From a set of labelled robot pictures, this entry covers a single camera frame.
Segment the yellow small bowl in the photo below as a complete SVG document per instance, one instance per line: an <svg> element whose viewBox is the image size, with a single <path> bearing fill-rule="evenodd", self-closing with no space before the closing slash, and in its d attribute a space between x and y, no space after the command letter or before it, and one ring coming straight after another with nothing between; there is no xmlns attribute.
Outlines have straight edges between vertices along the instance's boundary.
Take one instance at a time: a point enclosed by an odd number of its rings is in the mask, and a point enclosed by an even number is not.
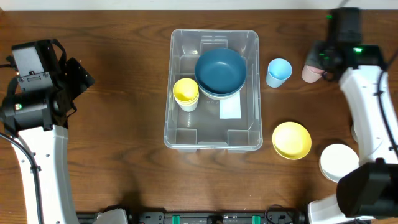
<svg viewBox="0 0 398 224"><path fill-rule="evenodd" d="M275 128L272 133L272 145L279 156L299 160L310 152L312 139L304 126L288 121Z"/></svg>

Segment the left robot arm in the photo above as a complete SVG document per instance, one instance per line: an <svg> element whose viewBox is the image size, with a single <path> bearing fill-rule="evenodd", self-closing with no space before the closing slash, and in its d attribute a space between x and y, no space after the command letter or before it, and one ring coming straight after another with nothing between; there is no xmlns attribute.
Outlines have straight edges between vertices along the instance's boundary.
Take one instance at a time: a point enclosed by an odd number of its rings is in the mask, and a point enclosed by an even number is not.
<svg viewBox="0 0 398 224"><path fill-rule="evenodd" d="M77 111L74 99L94 78L56 39L12 46L7 67L17 74L1 104L1 138L16 153L24 188L28 223L128 223L123 208L77 213L67 163L68 118Z"/></svg>

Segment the white small bowl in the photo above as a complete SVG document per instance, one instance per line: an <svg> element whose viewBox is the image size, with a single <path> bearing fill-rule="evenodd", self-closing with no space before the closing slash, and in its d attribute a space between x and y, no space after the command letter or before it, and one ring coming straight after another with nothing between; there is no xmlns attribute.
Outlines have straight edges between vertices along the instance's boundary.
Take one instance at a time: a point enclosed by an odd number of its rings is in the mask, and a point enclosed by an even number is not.
<svg viewBox="0 0 398 224"><path fill-rule="evenodd" d="M338 183L341 178L359 167L359 157L344 144L331 144L321 153L319 168L330 181Z"/></svg>

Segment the light blue cup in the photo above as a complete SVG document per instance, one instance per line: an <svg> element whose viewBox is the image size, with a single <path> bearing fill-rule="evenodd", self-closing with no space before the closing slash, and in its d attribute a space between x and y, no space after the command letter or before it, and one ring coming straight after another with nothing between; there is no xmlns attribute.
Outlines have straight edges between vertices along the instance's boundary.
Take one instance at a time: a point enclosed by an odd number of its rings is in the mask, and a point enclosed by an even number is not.
<svg viewBox="0 0 398 224"><path fill-rule="evenodd" d="M266 83L271 88L280 87L292 74L291 64L282 58L273 59L267 68Z"/></svg>

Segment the yellow cup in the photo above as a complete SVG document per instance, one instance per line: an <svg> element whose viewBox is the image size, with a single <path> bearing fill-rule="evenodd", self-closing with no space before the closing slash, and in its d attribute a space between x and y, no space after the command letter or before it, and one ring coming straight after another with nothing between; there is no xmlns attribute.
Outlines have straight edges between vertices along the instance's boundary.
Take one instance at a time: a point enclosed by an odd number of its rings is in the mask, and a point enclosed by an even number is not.
<svg viewBox="0 0 398 224"><path fill-rule="evenodd" d="M190 100L187 100L187 101L180 100L176 96L174 97L174 99L179 105L188 106L188 105L193 105L193 104L197 103L197 101L199 99L199 95L196 95L196 97L194 97Z"/></svg>
<svg viewBox="0 0 398 224"><path fill-rule="evenodd" d="M179 79L173 87L175 99L182 102L193 101L198 96L198 91L198 84L191 78Z"/></svg>

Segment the dark blue bowl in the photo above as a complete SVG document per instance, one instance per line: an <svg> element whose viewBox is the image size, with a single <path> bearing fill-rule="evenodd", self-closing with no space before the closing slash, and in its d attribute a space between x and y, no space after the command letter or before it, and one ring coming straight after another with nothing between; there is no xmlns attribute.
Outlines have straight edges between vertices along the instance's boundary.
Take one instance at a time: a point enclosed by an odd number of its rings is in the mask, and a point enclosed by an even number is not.
<svg viewBox="0 0 398 224"><path fill-rule="evenodd" d="M208 80L203 81L196 79L198 87L202 87L207 92L215 95L230 95L242 89L245 85L245 81L239 80Z"/></svg>
<svg viewBox="0 0 398 224"><path fill-rule="evenodd" d="M215 48L199 57L195 65L195 79L246 81L245 59L227 48Z"/></svg>

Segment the grey blue small bowl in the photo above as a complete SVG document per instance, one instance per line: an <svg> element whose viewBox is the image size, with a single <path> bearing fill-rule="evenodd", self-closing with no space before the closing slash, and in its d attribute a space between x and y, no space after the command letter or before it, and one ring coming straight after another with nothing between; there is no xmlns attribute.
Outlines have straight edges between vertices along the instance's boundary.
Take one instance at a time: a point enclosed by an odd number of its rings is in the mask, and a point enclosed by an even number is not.
<svg viewBox="0 0 398 224"><path fill-rule="evenodd" d="M351 135L352 135L353 139L354 139L356 142L358 142L358 137L357 137L357 135L356 135L356 131L355 131L355 128L354 128L354 125L353 125L353 124L351 125Z"/></svg>

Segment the pink cup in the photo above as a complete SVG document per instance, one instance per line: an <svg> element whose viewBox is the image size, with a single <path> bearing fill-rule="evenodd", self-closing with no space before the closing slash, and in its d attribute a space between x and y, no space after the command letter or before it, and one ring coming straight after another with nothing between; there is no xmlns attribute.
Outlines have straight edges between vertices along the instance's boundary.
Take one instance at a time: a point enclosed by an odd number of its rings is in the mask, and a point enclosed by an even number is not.
<svg viewBox="0 0 398 224"><path fill-rule="evenodd" d="M322 77L324 72L322 69L305 65L302 70L302 79L307 83L314 83Z"/></svg>

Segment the cream white cup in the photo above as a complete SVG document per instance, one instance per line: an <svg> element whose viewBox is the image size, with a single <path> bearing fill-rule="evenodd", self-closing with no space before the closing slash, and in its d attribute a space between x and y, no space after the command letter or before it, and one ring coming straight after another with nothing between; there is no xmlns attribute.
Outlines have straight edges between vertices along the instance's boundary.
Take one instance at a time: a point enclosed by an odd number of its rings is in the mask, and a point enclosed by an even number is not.
<svg viewBox="0 0 398 224"><path fill-rule="evenodd" d="M184 106L184 105L179 105L181 107L182 110L186 111L186 112L192 112L197 108L197 103L193 104L193 105L188 105L188 106Z"/></svg>

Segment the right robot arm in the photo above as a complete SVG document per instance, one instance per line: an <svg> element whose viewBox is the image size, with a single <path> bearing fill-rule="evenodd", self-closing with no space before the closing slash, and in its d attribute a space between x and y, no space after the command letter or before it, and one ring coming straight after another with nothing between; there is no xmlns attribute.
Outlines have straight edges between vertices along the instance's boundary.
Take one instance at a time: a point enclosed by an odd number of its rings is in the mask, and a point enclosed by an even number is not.
<svg viewBox="0 0 398 224"><path fill-rule="evenodd" d="M330 10L327 38L308 55L348 101L360 162L339 180L336 194L308 204L307 223L397 216L397 116L387 77L392 62L378 45L363 44L361 25L356 7Z"/></svg>

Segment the cream green bowl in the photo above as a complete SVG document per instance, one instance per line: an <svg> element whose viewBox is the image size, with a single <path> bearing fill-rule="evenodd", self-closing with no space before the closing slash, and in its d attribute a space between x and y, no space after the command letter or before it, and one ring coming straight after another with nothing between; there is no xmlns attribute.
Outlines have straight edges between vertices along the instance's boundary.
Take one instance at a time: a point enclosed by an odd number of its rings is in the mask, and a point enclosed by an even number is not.
<svg viewBox="0 0 398 224"><path fill-rule="evenodd" d="M232 93L232 94L230 94L230 95L223 95L223 96L220 96L220 95L215 95L215 94L209 93L209 92L207 92L205 89L203 89L202 87L199 87L199 89L201 90L201 92L202 92L205 96L207 96L208 98L211 98L212 100L226 100L226 99L232 98L232 97L234 97L234 96L240 94L240 90L238 90L237 92Z"/></svg>

